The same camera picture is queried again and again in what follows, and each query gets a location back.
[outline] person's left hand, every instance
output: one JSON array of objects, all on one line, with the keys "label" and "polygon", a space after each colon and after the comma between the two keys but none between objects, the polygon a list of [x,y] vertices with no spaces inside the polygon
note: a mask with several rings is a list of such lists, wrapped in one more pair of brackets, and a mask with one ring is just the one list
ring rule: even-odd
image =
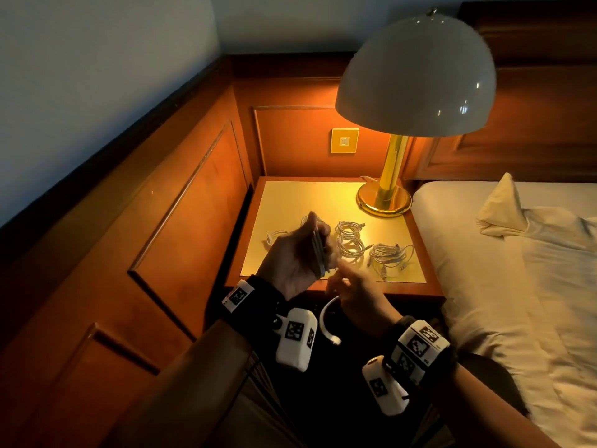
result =
[{"label": "person's left hand", "polygon": [[330,239],[330,226],[317,224],[317,215],[311,211],[303,226],[276,239],[257,271],[256,275],[278,289],[286,301],[306,291],[317,279],[311,269],[311,238],[315,229],[324,245],[326,267],[336,267],[337,256]]}]

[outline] hand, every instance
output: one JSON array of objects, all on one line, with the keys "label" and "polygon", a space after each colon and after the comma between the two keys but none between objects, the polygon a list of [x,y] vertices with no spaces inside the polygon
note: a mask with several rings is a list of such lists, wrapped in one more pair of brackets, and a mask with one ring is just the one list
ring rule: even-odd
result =
[{"label": "hand", "polygon": [[287,301],[306,291],[318,278],[311,269],[314,254],[311,238],[315,229],[324,245],[327,268],[335,268],[336,253],[330,239],[330,226],[318,225],[317,215],[311,211],[303,226],[276,239],[257,271],[256,275],[278,289]]},{"label": "hand", "polygon": [[326,292],[338,294],[348,319],[376,338],[382,338],[402,318],[369,273],[345,261],[338,261],[338,271],[328,279]]}]

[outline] bedside table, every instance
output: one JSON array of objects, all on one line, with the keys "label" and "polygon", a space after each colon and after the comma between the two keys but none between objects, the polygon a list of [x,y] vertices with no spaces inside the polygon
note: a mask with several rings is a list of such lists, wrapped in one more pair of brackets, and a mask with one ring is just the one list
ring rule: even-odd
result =
[{"label": "bedside table", "polygon": [[[365,223],[361,238],[365,245],[378,242],[412,244],[415,254],[404,270],[388,269],[384,280],[375,271],[384,294],[392,301],[416,301],[442,305],[444,294],[433,270],[413,214],[402,217],[379,218],[360,210],[356,204],[356,190],[363,183],[359,178],[260,177],[243,226],[230,272],[227,287],[234,287],[241,278],[257,272],[267,253],[268,232],[279,229],[293,231],[301,218],[314,210],[332,229],[338,221]],[[358,264],[367,268],[368,254]],[[307,291],[310,296],[323,295],[327,279],[317,280]]]}]

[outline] yellow table surface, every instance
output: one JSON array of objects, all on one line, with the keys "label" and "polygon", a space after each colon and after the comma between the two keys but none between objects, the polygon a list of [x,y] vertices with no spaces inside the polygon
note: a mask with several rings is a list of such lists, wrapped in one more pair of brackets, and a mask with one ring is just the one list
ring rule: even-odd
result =
[{"label": "yellow table surface", "polygon": [[[379,218],[358,208],[355,196],[361,186],[361,182],[266,182],[241,275],[249,276],[257,272],[269,248],[266,243],[267,233],[281,229],[288,232],[295,230],[300,226],[302,217],[311,210],[331,226],[333,234],[340,220],[364,223],[361,240],[365,245],[382,243],[405,247],[412,244],[403,217]],[[368,258],[368,253],[365,253],[364,260],[356,265],[372,271],[367,267]],[[372,273],[377,281],[426,282],[416,251],[406,268],[388,268],[385,279],[376,272]]]}]

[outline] person's right hand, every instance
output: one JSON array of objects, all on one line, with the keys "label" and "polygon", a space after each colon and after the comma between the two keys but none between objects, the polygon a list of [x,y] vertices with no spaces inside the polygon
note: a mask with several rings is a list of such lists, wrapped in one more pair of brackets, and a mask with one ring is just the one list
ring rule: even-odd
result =
[{"label": "person's right hand", "polygon": [[342,260],[338,261],[336,273],[328,279],[326,292],[338,294],[348,319],[377,338],[382,338],[402,317],[369,273]]}]

